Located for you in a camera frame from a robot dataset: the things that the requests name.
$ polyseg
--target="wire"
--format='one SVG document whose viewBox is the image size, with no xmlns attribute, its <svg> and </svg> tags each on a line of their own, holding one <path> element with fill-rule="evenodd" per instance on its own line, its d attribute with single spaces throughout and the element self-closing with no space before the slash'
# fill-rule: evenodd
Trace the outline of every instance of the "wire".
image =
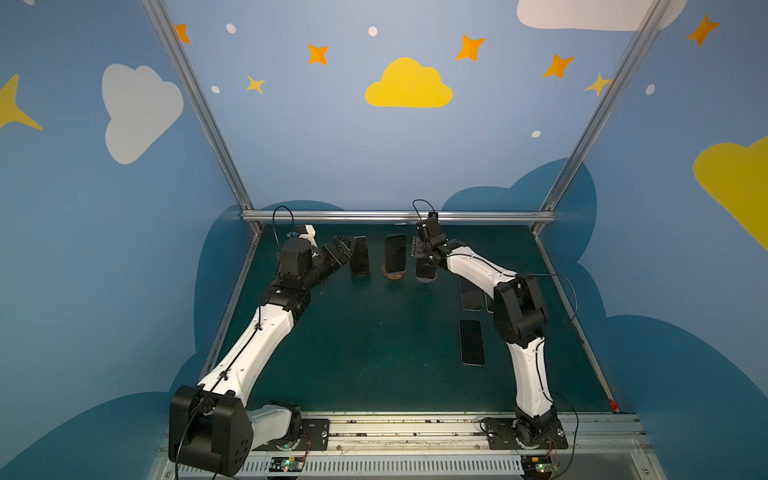
<svg viewBox="0 0 768 480">
<path fill-rule="evenodd" d="M 312 448 L 312 439 L 306 433 L 301 435 L 306 437 L 306 452 L 304 452 L 304 458 L 302 459 L 302 462 L 306 462 L 306 456 L 310 454 L 310 449 Z"/>
<path fill-rule="evenodd" d="M 296 230 L 296 221 L 293 219 L 293 212 L 290 211 L 290 208 L 286 207 L 285 205 L 278 205 L 275 207 L 275 210 L 272 210 L 272 231 L 275 234 L 275 241 L 277 242 L 277 249 L 280 250 L 280 240 L 277 239 L 277 226 L 275 225 L 275 214 L 277 213 L 277 210 L 280 208 L 284 208 L 288 210 L 288 213 L 290 214 L 290 230 L 293 232 Z"/>
<path fill-rule="evenodd" d="M 429 205 L 429 208 L 431 208 L 433 212 L 437 213 L 437 210 L 435 210 L 435 208 L 432 206 L 432 204 L 431 204 L 431 203 L 429 203 L 427 200 L 424 200 L 423 198 L 417 198 L 416 200 L 414 200 L 413 202 L 411 202 L 411 205 L 413 205 L 413 210 L 416 210 L 416 216 L 417 216 L 417 217 L 419 218 L 419 220 L 421 220 L 422 222 L 424 221 L 424 219 L 422 218 L 422 215 L 419 213 L 419 209 L 418 209 L 418 208 L 416 208 L 416 202 L 424 202 L 425 204 Z"/>
<path fill-rule="evenodd" d="M 187 436 L 187 431 L 189 431 L 190 425 L 192 425 L 192 421 L 194 421 L 195 415 L 197 415 L 197 413 L 203 408 L 204 403 L 204 399 L 200 399 L 197 405 L 195 405 L 195 407 L 192 409 L 192 413 L 190 414 L 189 422 L 187 422 L 187 426 L 184 427 L 184 431 L 181 433 L 179 448 L 176 449 L 176 461 L 174 462 L 174 473 L 176 474 L 175 480 L 179 480 L 179 454 L 181 453 L 181 446 L 184 444 L 184 438 Z"/>
<path fill-rule="evenodd" d="M 571 292 L 574 294 L 574 314 L 571 316 L 571 320 L 576 318 L 576 312 L 578 312 L 578 298 L 576 298 L 576 289 L 574 288 L 574 284 L 571 283 L 568 277 L 566 277 L 565 275 L 561 275 L 560 273 L 527 273 L 525 275 L 521 275 L 520 277 L 527 278 L 529 276 L 556 276 L 568 282 L 568 285 L 571 287 Z"/>
<path fill-rule="evenodd" d="M 493 270 L 496 270 L 500 275 L 508 276 L 509 278 L 517 278 L 515 275 L 510 275 L 509 273 L 502 272 L 501 270 L 496 268 L 493 265 L 493 263 L 487 261 L 483 257 L 477 257 L 476 255 L 470 255 L 469 253 L 450 253 L 449 255 L 445 256 L 445 258 L 448 258 L 448 257 L 469 257 L 469 258 L 474 258 L 475 260 L 480 260 L 481 262 L 485 263 L 486 265 L 491 267 Z"/>
<path fill-rule="evenodd" d="M 237 353 L 237 355 L 235 355 L 235 358 L 232 359 L 232 361 L 230 362 L 230 365 L 219 373 L 219 379 L 216 381 L 216 383 L 214 383 L 213 388 L 209 390 L 210 392 L 213 392 L 216 389 L 216 387 L 219 386 L 219 382 L 221 382 L 221 380 L 227 377 L 227 372 L 230 371 L 230 369 L 232 368 L 232 365 L 234 365 L 235 361 L 237 360 L 237 357 L 239 357 L 240 354 L 245 350 L 245 347 L 248 346 L 250 341 L 256 335 L 256 332 L 258 332 L 259 330 L 261 330 L 261 306 L 259 306 L 259 328 L 253 329 L 253 333 L 250 334 L 250 337 L 248 337 L 248 340 L 243 345 L 243 348 L 241 348 L 240 351 Z M 200 402 L 197 404 L 197 406 L 195 406 L 195 408 L 192 409 L 192 413 L 190 414 L 190 420 L 189 422 L 187 422 L 187 426 L 184 427 L 184 432 L 181 434 L 181 440 L 179 441 L 179 448 L 176 451 L 176 462 L 174 466 L 174 471 L 176 473 L 175 480 L 179 480 L 179 454 L 181 453 L 181 446 L 184 444 L 184 437 L 187 436 L 187 430 L 189 430 L 190 425 L 192 425 L 192 421 L 194 421 L 195 415 L 197 415 L 197 413 L 203 408 L 203 404 L 205 403 L 204 400 L 205 399 L 201 399 Z M 217 474 L 214 473 L 214 477 L 211 480 L 214 480 L 216 478 L 216 475 Z"/>
<path fill-rule="evenodd" d="M 564 396 L 560 395 L 557 392 L 551 392 L 551 393 L 554 393 L 556 396 L 558 396 L 561 399 L 563 399 L 563 401 L 566 403 L 566 405 L 571 407 L 571 410 L 573 410 L 574 415 L 576 415 L 576 429 L 574 430 L 574 444 L 571 445 L 571 459 L 568 460 L 568 464 L 565 466 L 565 468 L 563 468 L 562 472 L 558 473 L 557 475 L 555 475 L 555 476 L 553 476 L 553 477 L 551 477 L 549 479 L 549 480 L 555 480 L 556 478 L 560 478 L 561 476 L 565 475 L 565 472 L 567 472 L 568 469 L 571 467 L 571 465 L 573 465 L 574 453 L 576 453 L 576 435 L 578 435 L 578 412 L 576 412 L 576 409 L 574 408 L 574 406 L 571 405 L 571 403 Z"/>
</svg>

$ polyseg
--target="white cloud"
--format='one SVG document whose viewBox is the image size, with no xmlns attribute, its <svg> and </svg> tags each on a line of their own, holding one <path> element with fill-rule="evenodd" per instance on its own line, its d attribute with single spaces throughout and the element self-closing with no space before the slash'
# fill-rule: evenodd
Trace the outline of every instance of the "white cloud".
<svg viewBox="0 0 768 480">
<path fill-rule="evenodd" d="M 147 66 L 136 70 L 114 64 L 101 78 L 107 125 L 107 149 L 119 163 L 136 161 L 181 116 L 181 90 Z"/>
<path fill-rule="evenodd" d="M 687 0 L 672 0 L 661 19 L 664 28 L 683 11 Z M 518 18 L 532 28 L 634 31 L 653 0 L 520 0 Z"/>
</svg>

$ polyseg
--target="metal frame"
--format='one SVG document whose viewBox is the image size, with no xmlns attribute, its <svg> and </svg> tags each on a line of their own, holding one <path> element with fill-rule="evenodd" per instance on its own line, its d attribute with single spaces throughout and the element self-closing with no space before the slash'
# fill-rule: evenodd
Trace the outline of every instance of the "metal frame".
<svg viewBox="0 0 768 480">
<path fill-rule="evenodd" d="M 310 452 L 302 476 L 422 476 L 474 478 L 517 475 L 521 455 L 547 455 L 542 450 L 491 450 L 480 426 L 484 417 L 513 417 L 509 412 L 303 412 L 307 419 L 329 419 L 328 450 Z M 576 418 L 558 414 L 568 443 L 574 443 Z M 582 413 L 575 455 L 626 455 L 641 478 L 666 480 L 643 426 L 635 415 Z M 561 452 L 561 457 L 569 455 Z M 266 478 L 272 457 L 285 452 L 251 452 L 237 477 Z M 149 480 L 165 480 L 174 473 L 167 447 L 158 449 Z M 182 465 L 180 480 L 210 478 L 209 472 Z M 282 472 L 270 477 L 291 476 Z"/>
<path fill-rule="evenodd" d="M 207 103 L 200 82 L 192 69 L 190 60 L 180 43 L 164 0 L 142 0 L 147 10 L 155 30 L 168 53 L 171 63 L 174 66 L 179 79 L 187 92 L 187 96 L 193 105 L 200 123 L 209 139 L 211 147 L 214 149 L 219 162 L 227 176 L 228 181 L 237 197 L 240 206 L 243 208 L 242 217 L 250 222 L 254 229 L 253 242 L 250 245 L 243 268 L 237 285 L 233 291 L 230 303 L 227 306 L 222 323 L 217 331 L 214 345 L 209 351 L 205 367 L 201 375 L 204 375 L 215 363 L 220 351 L 224 334 L 227 331 L 233 311 L 237 305 L 240 291 L 253 261 L 253 255 L 257 248 L 261 221 L 271 221 L 272 212 L 269 210 L 254 210 L 250 196 L 240 176 L 237 166 L 234 163 L 232 155 L 226 145 L 223 135 L 215 121 L 210 106 Z M 562 198 L 568 185 L 573 180 L 578 168 L 584 161 L 588 151 L 591 149 L 602 127 L 605 125 L 610 113 L 615 108 L 621 94 L 627 87 L 629 80 L 638 65 L 646 55 L 651 43 L 660 30 L 660 21 L 667 10 L 671 0 L 654 0 L 649 8 L 641 26 L 632 38 L 627 47 L 624 56 L 620 60 L 614 71 L 612 82 L 608 90 L 601 96 L 597 107 L 593 111 L 587 125 L 584 128 L 574 150 L 565 162 L 561 172 L 548 192 L 541 209 L 538 212 L 440 212 L 440 218 L 446 223 L 532 223 L 531 229 L 535 234 L 535 239 L 542 256 L 545 259 L 550 273 L 554 273 L 554 268 L 546 254 L 546 251 L 538 238 L 543 226 L 555 220 L 554 209 Z M 335 223 L 355 223 L 355 222 L 374 222 L 374 223 L 407 223 L 418 220 L 417 214 L 410 211 L 314 211 L 298 210 L 294 211 L 294 218 L 299 222 L 335 222 Z M 278 211 L 276 220 L 290 219 L 287 212 Z M 557 277 L 554 277 L 555 286 L 558 288 L 563 304 L 570 316 L 573 316 L 571 305 L 565 296 L 562 285 Z M 594 354 L 587 342 L 584 332 L 574 318 L 574 325 L 584 344 L 584 349 L 590 359 L 595 373 L 601 382 L 608 398 L 613 399 L 611 391 L 605 382 L 600 366 L 594 358 Z M 318 465 L 332 459 L 334 465 L 339 464 L 339 457 L 344 456 L 342 464 L 348 465 L 347 459 L 354 458 L 356 461 L 362 461 L 364 458 L 374 458 L 377 462 L 392 461 L 400 459 L 404 455 L 414 461 L 432 461 L 436 455 L 450 455 L 451 458 L 467 458 L 496 460 L 494 457 L 499 451 L 488 450 L 484 433 L 479 427 L 478 420 L 486 416 L 514 416 L 510 413 L 487 413 L 487 412 L 460 412 L 460 413 L 417 413 L 417 412 L 393 412 L 393 413 L 346 413 L 346 412 L 305 412 L 306 418 L 331 418 L 332 426 L 329 429 L 329 452 L 313 452 L 310 454 L 309 465 L 317 463 Z M 561 413 L 566 436 L 570 436 L 569 442 L 573 442 L 574 419 L 571 414 Z M 579 415 L 581 424 L 579 428 L 578 444 L 576 453 L 578 455 L 600 454 L 600 453 L 626 453 L 631 455 L 641 478 L 649 480 L 666 480 L 664 473 L 658 464 L 652 448 L 645 438 L 641 424 L 634 415 L 611 415 L 611 414 L 581 414 Z M 158 449 L 157 457 L 153 464 L 150 479 L 165 480 L 173 475 L 173 464 L 167 459 L 167 435 L 164 440 L 164 446 Z M 530 453 L 542 453 L 545 451 L 524 451 L 515 450 L 504 451 L 503 456 L 506 459 L 513 458 L 516 455 L 527 455 Z M 249 461 L 253 457 L 254 462 L 262 462 L 270 452 L 252 452 L 249 455 Z M 284 456 L 283 453 L 276 452 L 276 456 Z M 182 468 L 183 478 L 208 478 L 210 474 L 205 472 L 192 472 L 192 469 Z M 453 474 L 459 475 L 479 475 L 477 471 L 470 472 L 456 470 Z M 259 472 L 241 472 L 239 478 L 265 478 L 264 471 Z M 316 476 L 319 471 L 311 473 Z M 432 472 L 432 474 L 445 474 L 446 472 Z M 404 475 L 413 476 L 414 472 L 407 472 Z M 283 476 L 281 474 L 270 474 L 270 476 Z"/>
<path fill-rule="evenodd" d="M 211 371 L 211 369 L 214 367 L 214 365 L 216 365 L 216 362 L 218 361 L 219 352 L 221 351 L 221 346 L 224 343 L 224 337 L 227 334 L 227 329 L 230 328 L 232 315 L 235 313 L 237 301 L 240 299 L 240 292 L 243 291 L 243 285 L 245 284 L 246 277 L 248 277 L 250 265 L 253 262 L 253 255 L 256 254 L 256 248 L 259 246 L 259 240 L 261 240 L 261 235 L 254 233 L 253 239 L 251 240 L 250 246 L 248 247 L 248 253 L 246 253 L 245 256 L 245 261 L 243 262 L 243 267 L 240 269 L 240 275 L 237 277 L 237 283 L 235 283 L 235 287 L 232 290 L 230 302 L 227 304 L 227 310 L 224 312 L 224 317 L 221 320 L 219 329 L 216 331 L 214 343 L 210 346 L 208 357 L 205 360 L 205 364 L 203 365 L 203 369 L 200 372 L 200 378 L 198 378 L 198 380 L 201 380 L 206 374 L 208 374 L 208 372 Z"/>
<path fill-rule="evenodd" d="M 671 3 L 672 0 L 654 0 L 654 3 L 649 7 L 645 18 L 640 23 L 640 27 L 637 29 L 627 50 L 624 52 L 624 56 L 614 71 L 611 83 L 608 85 L 608 90 L 601 95 L 597 107 L 592 112 L 571 155 L 568 156 L 565 165 L 560 170 L 560 174 L 555 179 L 552 188 L 544 199 L 544 203 L 539 209 L 540 211 L 552 212 L 560 202 L 565 190 L 576 175 L 578 168 L 587 157 L 587 153 L 592 148 L 594 141 L 598 138 L 600 130 L 602 130 L 611 112 L 616 107 L 621 94 L 627 88 L 629 80 L 643 61 L 645 54 L 650 48 L 650 44 L 653 43 L 656 35 L 661 30 L 661 19 Z M 544 224 L 541 222 L 534 224 L 532 227 L 534 235 L 539 235 L 543 228 Z"/>
<path fill-rule="evenodd" d="M 290 220 L 291 215 L 285 210 L 278 210 L 275 220 Z M 245 221 L 272 221 L 272 210 L 245 210 Z M 554 212 L 439 212 L 441 223 L 549 223 L 554 221 Z M 419 215 L 412 210 L 379 211 L 379 210 L 294 210 L 296 222 L 333 222 L 333 223 L 407 223 L 415 222 Z"/>
<path fill-rule="evenodd" d="M 552 275 L 552 281 L 554 281 L 554 286 L 558 289 L 560 300 L 562 300 L 563 306 L 565 306 L 565 310 L 568 313 L 568 318 L 573 318 L 573 324 L 576 327 L 576 331 L 578 332 L 579 338 L 581 339 L 581 343 L 584 346 L 584 351 L 587 353 L 587 357 L 589 358 L 589 363 L 592 365 L 594 374 L 598 376 L 598 381 L 603 386 L 605 395 L 611 401 L 613 401 L 614 395 L 611 393 L 611 389 L 608 387 L 608 382 L 606 382 L 605 376 L 603 376 L 603 371 L 601 370 L 600 365 L 598 365 L 598 359 L 595 358 L 594 352 L 592 352 L 592 347 L 589 346 L 587 336 L 584 335 L 584 330 L 581 329 L 581 325 L 578 322 L 578 317 L 575 315 L 573 308 L 571 308 L 571 302 L 568 300 L 568 296 L 565 294 L 565 290 L 563 290 L 563 284 L 560 281 L 560 277 L 557 276 L 557 273 L 554 271 L 554 266 L 552 266 L 552 262 L 549 260 L 547 250 L 544 249 L 544 244 L 541 242 L 541 239 L 538 236 L 534 235 L 534 240 L 536 240 L 538 251 L 541 253 L 541 256 L 544 258 L 544 263 L 547 265 L 547 271 Z"/>
<path fill-rule="evenodd" d="M 152 25 L 157 32 L 157 36 L 160 37 L 160 41 L 163 43 L 163 47 L 165 47 L 165 51 L 168 53 L 170 62 L 174 66 L 174 69 L 179 76 L 179 80 L 181 80 L 181 85 L 187 92 L 190 103 L 197 113 L 197 117 L 200 119 L 200 124 L 203 126 L 203 130 L 208 137 L 210 146 L 214 149 L 214 153 L 219 159 L 221 168 L 224 170 L 224 174 L 227 176 L 227 179 L 232 186 L 237 201 L 240 203 L 243 210 L 252 210 L 253 203 L 250 201 L 248 191 L 243 183 L 243 178 L 240 176 L 240 172 L 237 171 L 237 166 L 227 147 L 227 142 L 224 141 L 221 130 L 214 118 L 214 114 L 210 110 L 210 105 L 208 105 L 208 102 L 205 99 L 205 94 L 200 86 L 200 82 L 197 80 L 194 69 L 192 69 L 190 59 L 187 57 L 187 53 L 184 51 L 184 46 L 181 44 L 181 41 L 176 34 L 173 19 L 165 6 L 165 2 L 163 2 L 163 0 L 142 0 L 142 3 L 144 3 L 147 15 L 149 15 Z"/>
</svg>

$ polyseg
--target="green table surface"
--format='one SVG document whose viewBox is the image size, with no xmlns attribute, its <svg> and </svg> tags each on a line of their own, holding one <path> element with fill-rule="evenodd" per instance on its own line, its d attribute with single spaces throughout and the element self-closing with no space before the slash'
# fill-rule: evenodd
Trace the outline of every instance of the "green table surface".
<svg viewBox="0 0 768 480">
<path fill-rule="evenodd" d="M 278 226 L 281 241 L 287 228 Z M 248 409 L 273 400 L 291 402 L 304 411 L 366 412 L 511 412 L 515 374 L 506 343 L 493 326 L 492 314 L 461 309 L 458 277 L 440 270 L 437 280 L 420 283 L 408 272 L 388 280 L 380 267 L 384 239 L 404 233 L 408 251 L 413 225 L 316 225 L 323 245 L 333 236 L 365 235 L 371 275 L 352 279 L 349 266 L 316 287 L 306 312 L 278 345 L 253 387 Z M 449 238 L 519 273 L 547 273 L 527 227 L 444 226 Z M 257 299 L 273 279 L 277 260 L 271 227 L 266 227 L 223 341 L 220 358 L 252 320 Z M 551 278 L 540 277 L 551 315 L 552 334 L 568 320 Z M 485 365 L 462 364 L 458 321 L 482 322 Z M 546 344 L 550 389 L 580 412 L 610 412 L 611 406 L 592 369 L 576 329 L 568 326 Z M 557 396 L 558 411 L 570 409 Z"/>
</svg>

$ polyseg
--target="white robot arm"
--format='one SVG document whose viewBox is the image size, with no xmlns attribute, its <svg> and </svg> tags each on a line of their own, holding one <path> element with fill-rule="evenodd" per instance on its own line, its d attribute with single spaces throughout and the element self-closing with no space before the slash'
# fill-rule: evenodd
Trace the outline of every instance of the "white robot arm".
<svg viewBox="0 0 768 480">
<path fill-rule="evenodd" d="M 549 439 L 558 439 L 558 448 L 562 448 L 564 438 L 558 434 L 562 425 L 551 401 L 544 363 L 548 311 L 536 277 L 506 270 L 463 242 L 449 240 L 436 212 L 419 222 L 417 229 L 419 236 L 414 237 L 412 250 L 417 264 L 442 266 L 474 283 L 493 299 L 494 326 L 507 343 L 515 371 L 518 443 L 524 448 L 535 448 Z"/>
<path fill-rule="evenodd" d="M 310 302 L 310 290 L 353 256 L 354 238 L 317 248 L 311 225 L 298 226 L 280 248 L 279 268 L 256 313 L 232 349 L 196 387 L 181 386 L 170 401 L 168 457 L 226 476 L 243 466 L 252 446 L 295 446 L 300 409 L 273 402 L 246 414 L 248 396 L 277 345 Z"/>
<path fill-rule="evenodd" d="M 494 297 L 494 288 L 497 285 L 514 280 L 518 276 L 516 272 L 480 257 L 470 247 L 454 249 L 446 258 L 446 266 L 450 272 L 461 275 L 480 287 L 491 298 Z M 532 418 L 544 415 L 552 407 L 547 388 L 543 343 L 544 338 L 540 336 L 529 342 L 525 348 L 517 343 L 507 343 L 518 387 L 515 401 L 517 407 Z"/>
<path fill-rule="evenodd" d="M 417 229 L 413 249 L 417 263 L 442 266 L 493 298 L 495 328 L 507 343 L 515 371 L 515 438 L 520 446 L 536 448 L 557 438 L 562 426 L 544 364 L 543 326 L 548 314 L 535 277 L 520 276 L 462 242 L 448 240 L 437 213 L 430 213 Z M 297 227 L 281 247 L 277 275 L 235 345 L 196 387 L 176 391 L 168 434 L 172 462 L 232 476 L 255 445 L 275 441 L 288 449 L 295 446 L 301 428 L 298 406 L 273 402 L 248 414 L 245 408 L 267 360 L 309 304 L 310 290 L 353 257 L 353 237 L 336 237 L 333 244 L 317 248 L 314 233 L 310 225 Z"/>
</svg>

